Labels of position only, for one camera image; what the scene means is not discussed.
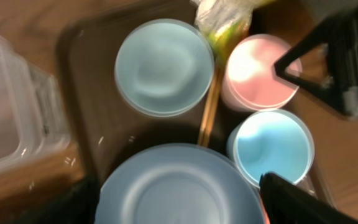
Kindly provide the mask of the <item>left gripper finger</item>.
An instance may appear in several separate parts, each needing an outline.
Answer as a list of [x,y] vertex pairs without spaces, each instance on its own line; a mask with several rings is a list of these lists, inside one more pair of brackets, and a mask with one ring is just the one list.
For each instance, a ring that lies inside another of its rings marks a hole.
[[358,224],[358,220],[312,197],[277,174],[262,175],[259,186],[271,224]]

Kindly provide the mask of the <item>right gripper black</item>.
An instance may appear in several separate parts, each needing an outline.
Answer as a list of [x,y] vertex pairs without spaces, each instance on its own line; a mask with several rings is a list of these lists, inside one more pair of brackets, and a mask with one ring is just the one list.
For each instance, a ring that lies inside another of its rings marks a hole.
[[341,8],[320,22],[325,25],[326,38],[319,31],[311,31],[274,63],[274,69],[278,77],[301,87],[329,106],[337,106],[335,89],[323,88],[287,72],[292,62],[317,45],[326,43],[329,73],[334,76],[334,84],[339,87],[343,100],[342,114],[355,118],[358,117],[358,2],[344,5],[344,1],[341,1],[341,4]]

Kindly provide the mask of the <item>pink plastic cup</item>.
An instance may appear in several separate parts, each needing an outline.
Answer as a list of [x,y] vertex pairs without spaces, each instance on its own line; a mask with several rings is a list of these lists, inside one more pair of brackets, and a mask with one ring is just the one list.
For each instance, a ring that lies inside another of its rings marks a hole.
[[276,75],[274,63],[291,49],[284,40],[268,34],[251,35],[229,56],[221,98],[234,111],[274,110],[286,105],[299,86]]

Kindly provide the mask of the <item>large dark blue plate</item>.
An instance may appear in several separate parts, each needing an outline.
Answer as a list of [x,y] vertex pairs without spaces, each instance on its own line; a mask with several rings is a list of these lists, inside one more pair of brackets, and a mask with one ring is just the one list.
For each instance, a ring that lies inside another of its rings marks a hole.
[[163,144],[123,162],[101,187],[97,224],[264,224],[232,162],[193,144]]

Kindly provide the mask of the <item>small light blue bowl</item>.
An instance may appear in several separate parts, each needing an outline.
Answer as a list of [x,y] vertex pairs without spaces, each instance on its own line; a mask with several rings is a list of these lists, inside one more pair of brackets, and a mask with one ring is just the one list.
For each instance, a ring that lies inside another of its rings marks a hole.
[[168,118],[202,100],[214,66],[213,51],[199,30],[176,19],[156,19],[125,38],[116,56],[114,79],[134,109]]

